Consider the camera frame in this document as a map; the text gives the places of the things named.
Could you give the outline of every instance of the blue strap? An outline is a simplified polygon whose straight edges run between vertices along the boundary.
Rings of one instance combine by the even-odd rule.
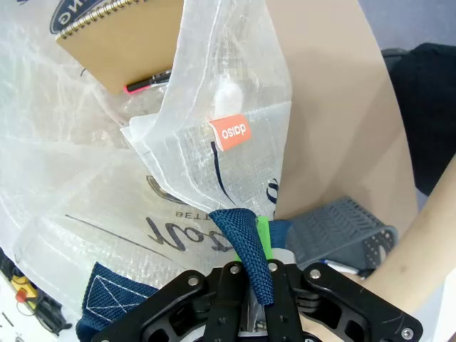
[[[90,342],[97,332],[156,291],[154,287],[119,276],[97,262],[85,290],[83,316],[76,324],[79,341]]]
[[[255,296],[261,305],[274,302],[272,278],[257,231],[257,216],[248,209],[221,209],[209,217],[241,258]]]
[[[285,248],[286,234],[291,227],[291,222],[285,219],[269,221],[269,234],[271,235],[272,248]]]

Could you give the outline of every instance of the orange tag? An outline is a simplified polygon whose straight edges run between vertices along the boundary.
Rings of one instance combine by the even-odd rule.
[[[214,130],[217,145],[222,151],[247,141],[251,137],[249,122],[242,114],[213,120],[209,124]]]

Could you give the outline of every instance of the black mount bracket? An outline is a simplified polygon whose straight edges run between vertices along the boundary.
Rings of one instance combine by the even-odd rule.
[[[343,341],[413,342],[423,334],[418,320],[325,264],[302,271],[268,262],[274,304],[264,307],[267,335],[239,336],[246,326],[249,279],[242,263],[233,261],[209,276],[183,272],[92,342],[180,342],[202,326],[204,342],[321,342],[302,331],[299,314]]]

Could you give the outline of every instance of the notebook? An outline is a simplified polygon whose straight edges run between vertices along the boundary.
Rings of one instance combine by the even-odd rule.
[[[171,69],[182,0],[112,0],[65,27],[57,43],[112,94]]]

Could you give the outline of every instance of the plastic bag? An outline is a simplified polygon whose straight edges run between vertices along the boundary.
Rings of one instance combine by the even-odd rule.
[[[272,218],[290,107],[264,1],[187,1],[160,112],[132,118],[124,133],[170,194],[206,212],[245,207]],[[239,113],[252,138],[220,152],[208,121]]]
[[[158,186],[119,131],[158,111],[165,87],[110,96],[49,32],[95,2],[0,4],[0,246],[73,311],[96,261],[161,287],[232,253],[204,212]]]

